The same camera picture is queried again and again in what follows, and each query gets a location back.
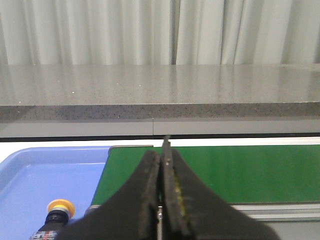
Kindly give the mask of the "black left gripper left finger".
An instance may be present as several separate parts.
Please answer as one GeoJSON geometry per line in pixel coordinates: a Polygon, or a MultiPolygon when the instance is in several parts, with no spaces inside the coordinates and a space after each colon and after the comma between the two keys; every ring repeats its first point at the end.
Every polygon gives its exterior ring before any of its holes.
{"type": "Polygon", "coordinates": [[[106,202],[64,227],[59,240],[157,239],[160,156],[147,150],[138,166],[106,202]]]}

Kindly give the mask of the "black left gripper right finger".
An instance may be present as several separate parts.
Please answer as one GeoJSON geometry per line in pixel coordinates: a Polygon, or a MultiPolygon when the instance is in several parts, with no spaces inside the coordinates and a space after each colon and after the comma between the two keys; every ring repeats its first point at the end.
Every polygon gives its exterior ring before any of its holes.
{"type": "Polygon", "coordinates": [[[160,159],[164,236],[167,240],[278,240],[266,224],[214,193],[171,147],[165,136],[160,159]]]}

